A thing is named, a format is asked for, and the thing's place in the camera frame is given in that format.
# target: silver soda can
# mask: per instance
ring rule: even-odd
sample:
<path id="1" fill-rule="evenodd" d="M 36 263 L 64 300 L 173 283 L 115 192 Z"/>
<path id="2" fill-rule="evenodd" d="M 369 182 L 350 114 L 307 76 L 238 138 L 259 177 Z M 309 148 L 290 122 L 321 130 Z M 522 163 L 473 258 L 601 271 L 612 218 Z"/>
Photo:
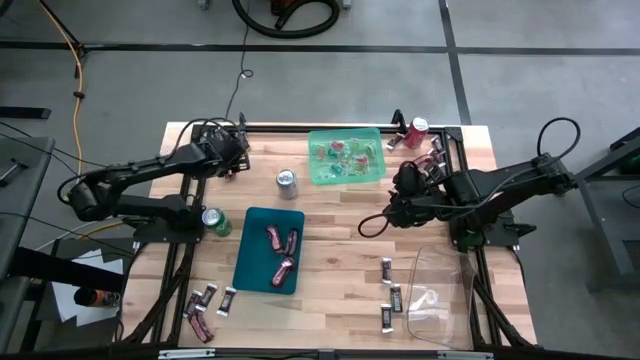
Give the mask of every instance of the silver soda can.
<path id="1" fill-rule="evenodd" d="M 280 197 L 285 200 L 292 200 L 298 197 L 298 179 L 293 170 L 284 169 L 276 176 L 276 183 L 280 190 Z"/>

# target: clear plastic container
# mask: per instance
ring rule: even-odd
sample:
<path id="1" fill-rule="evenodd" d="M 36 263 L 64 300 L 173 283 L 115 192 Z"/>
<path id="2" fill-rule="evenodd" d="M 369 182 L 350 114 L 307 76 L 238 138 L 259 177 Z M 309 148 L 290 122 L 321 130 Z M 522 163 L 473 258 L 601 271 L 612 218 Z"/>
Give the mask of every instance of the clear plastic container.
<path id="1" fill-rule="evenodd" d="M 432 245 L 420 249 L 406 316 L 412 336 L 457 350 L 473 347 L 469 319 L 475 269 L 466 254 Z"/>
<path id="2" fill-rule="evenodd" d="M 308 143 L 316 185 L 373 182 L 387 171 L 377 128 L 312 131 Z"/>

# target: white paper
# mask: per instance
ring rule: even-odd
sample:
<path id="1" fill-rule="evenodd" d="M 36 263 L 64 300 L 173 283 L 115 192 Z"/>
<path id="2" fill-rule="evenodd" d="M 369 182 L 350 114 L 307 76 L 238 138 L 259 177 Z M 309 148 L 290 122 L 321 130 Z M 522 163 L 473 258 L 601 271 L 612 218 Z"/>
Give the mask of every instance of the white paper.
<path id="1" fill-rule="evenodd" d="M 73 262 L 93 266 L 96 268 L 108 270 L 118 274 L 123 273 L 122 259 L 114 260 L 108 263 L 104 263 L 102 260 L 102 251 L 94 250 L 84 255 L 79 256 L 80 259 L 74 259 Z M 93 308 L 80 306 L 75 303 L 73 299 L 74 294 L 79 289 L 77 286 L 69 284 L 61 284 L 54 282 L 53 292 L 56 297 L 56 304 L 58 306 L 58 313 L 60 319 L 65 322 L 74 316 L 77 316 L 77 326 L 91 324 L 96 321 L 108 319 L 113 317 L 118 312 L 118 308 Z"/>
<path id="2" fill-rule="evenodd" d="M 101 250 L 89 251 L 88 253 L 79 256 L 80 258 L 89 258 L 89 259 L 74 259 L 73 262 L 78 264 L 90 265 L 94 267 L 100 267 L 102 265 L 102 256 Z M 61 284 L 54 282 L 52 283 L 53 293 L 56 296 L 56 304 L 58 306 L 58 313 L 60 314 L 60 320 L 65 322 L 72 317 L 78 315 L 85 307 L 76 304 L 75 300 L 73 300 L 73 295 L 78 290 L 77 286 L 69 285 L 69 284 Z"/>

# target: wooden table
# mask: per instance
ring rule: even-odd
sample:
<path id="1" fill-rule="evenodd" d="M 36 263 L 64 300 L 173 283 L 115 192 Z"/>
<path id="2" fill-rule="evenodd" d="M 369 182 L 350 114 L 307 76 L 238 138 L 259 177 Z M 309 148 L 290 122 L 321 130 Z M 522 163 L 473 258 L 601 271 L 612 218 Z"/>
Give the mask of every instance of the wooden table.
<path id="1" fill-rule="evenodd" d="M 175 144 L 183 123 L 169 123 L 162 142 L 167 153 Z M 462 127 L 469 168 L 491 170 L 496 162 L 488 128 Z M 391 135 L 383 135 L 383 143 Z M 222 348 L 333 348 L 333 349 L 446 349 L 413 338 L 402 316 L 393 320 L 395 331 L 380 332 L 380 304 L 389 302 L 388 287 L 380 283 L 382 257 L 393 258 L 393 280 L 407 296 L 409 277 L 417 251 L 422 246 L 449 249 L 445 223 L 431 221 L 419 228 L 396 229 L 391 226 L 375 239 L 362 238 L 358 223 L 380 212 L 389 201 L 391 178 L 404 160 L 425 153 L 423 148 L 399 146 L 393 153 L 385 150 L 387 174 L 378 183 L 316 186 L 309 178 L 307 134 L 256 133 L 249 135 L 251 170 L 231 182 L 210 179 L 204 204 L 222 208 L 234 230 L 226 238 L 207 233 L 196 247 L 189 293 L 203 291 L 208 282 L 221 289 L 232 285 L 234 266 L 242 235 L 245 211 L 251 206 L 297 209 L 306 215 L 298 287 L 292 296 L 239 291 L 230 316 L 216 315 L 224 291 L 218 291 L 205 313 L 215 339 L 207 346 Z M 275 176 L 280 169 L 293 169 L 298 175 L 300 196 L 295 201 L 278 196 Z M 153 182 L 152 197 L 179 192 L 181 176 Z M 365 227 L 379 229 L 380 222 Z M 124 295 L 125 335 L 142 320 L 158 296 L 167 253 L 167 245 L 150 244 L 135 262 Z M 509 320 L 530 342 L 535 334 L 518 263 L 506 249 L 486 248 L 486 257 L 494 298 Z M 168 334 L 174 303 L 165 318 Z M 481 315 L 483 329 L 486 317 Z M 201 347 L 187 321 L 183 321 L 181 347 Z"/>

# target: concrete floor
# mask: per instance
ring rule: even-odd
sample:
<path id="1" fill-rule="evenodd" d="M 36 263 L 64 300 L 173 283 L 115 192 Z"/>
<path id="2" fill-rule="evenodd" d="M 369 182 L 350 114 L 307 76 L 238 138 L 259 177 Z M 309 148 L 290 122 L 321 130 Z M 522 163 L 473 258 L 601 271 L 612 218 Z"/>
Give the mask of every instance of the concrete floor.
<path id="1" fill-rule="evenodd" d="M 200 11 L 195 1 L 50 3 L 84 41 L 240 44 L 244 33 L 228 1 L 214 0 L 208 12 Z M 458 46 L 640 47 L 640 3 L 635 0 L 450 0 L 449 10 Z M 265 23 L 273 21 L 265 1 L 254 0 L 252 14 Z M 33 0 L 17 1 L 7 15 L 0 19 L 0 39 L 60 40 Z M 291 26 L 324 16 L 322 6 L 311 4 Z M 248 43 L 444 46 L 442 29 L 438 0 L 354 0 L 351 12 L 320 36 L 283 42 L 250 32 Z M 220 52 L 92 53 L 85 62 L 87 98 L 80 113 L 84 157 L 100 163 L 151 157 L 166 122 L 223 116 L 239 60 L 240 53 Z M 574 172 L 639 124 L 640 57 L 463 55 L 460 64 L 471 121 L 490 127 L 500 166 L 533 157 L 538 131 L 553 117 L 572 117 L 582 125 L 580 145 L 564 159 Z M 0 103 L 53 111 L 46 122 L 6 121 L 32 135 L 53 136 L 59 148 L 75 153 L 73 66 L 66 51 L 0 51 Z M 446 54 L 261 52 L 248 53 L 245 66 L 255 76 L 241 82 L 231 114 L 243 111 L 250 121 L 386 123 L 401 108 L 408 117 L 460 124 Z M 568 127 L 554 130 L 544 143 L 552 153 L 573 139 Z M 79 224 L 54 195 L 68 176 L 68 170 L 52 162 L 34 216 L 65 227 Z M 133 192 L 146 194 L 148 189 L 140 186 Z M 538 225 L 538 231 L 523 239 L 521 257 L 539 343 L 557 350 L 640 357 L 638 295 L 592 296 L 584 287 L 602 259 L 577 191 L 560 200 L 530 200 L 515 213 L 521 222 Z M 23 245 L 36 247 L 56 235 L 56 230 L 30 223 Z M 62 328 L 54 326 L 50 332 Z M 108 339 L 86 330 L 77 333 L 84 334 L 83 344 Z M 45 340 L 43 346 L 61 343 Z"/>

